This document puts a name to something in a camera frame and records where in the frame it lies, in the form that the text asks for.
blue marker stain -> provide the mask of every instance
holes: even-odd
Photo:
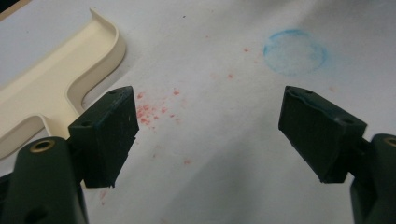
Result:
[[[327,58],[326,49],[301,30],[270,36],[263,53],[266,64],[274,72],[289,77],[315,72]]]

beige plastic tray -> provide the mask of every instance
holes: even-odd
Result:
[[[126,45],[119,30],[91,13],[85,27],[0,90],[0,158],[43,127],[67,138],[84,95],[120,64]]]

white table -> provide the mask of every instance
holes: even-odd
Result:
[[[283,90],[343,107],[369,124],[367,140],[396,134],[396,2],[35,0],[0,22],[0,83],[89,7],[120,28],[127,54],[84,105],[132,85],[138,109],[155,109],[116,187],[85,190],[91,223],[353,223],[352,177],[320,184],[277,129]]]

black plastic part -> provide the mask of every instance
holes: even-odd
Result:
[[[375,135],[365,157],[374,189],[354,180],[351,196],[355,223],[396,223],[396,136]]]
[[[0,177],[0,219],[1,216],[3,215],[4,203],[6,202],[6,196],[8,192],[10,179],[11,179],[11,174]]]
[[[343,183],[366,123],[312,91],[286,87],[279,130],[324,183]]]
[[[114,187],[138,130],[132,87],[108,92],[69,126],[71,148],[83,158],[78,176],[88,188]]]
[[[37,147],[41,148],[48,141],[54,143],[48,150],[32,152],[35,144],[41,142],[43,146]],[[18,153],[1,223],[87,223],[71,164],[62,138],[48,137],[26,145]]]

brass insert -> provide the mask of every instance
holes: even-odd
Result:
[[[395,137],[384,138],[384,142],[386,142],[388,145],[390,145],[392,147],[396,147],[396,138]]]
[[[48,149],[51,149],[53,146],[55,146],[55,141],[53,140],[42,140],[30,147],[30,151],[33,153],[40,153],[47,151]]]

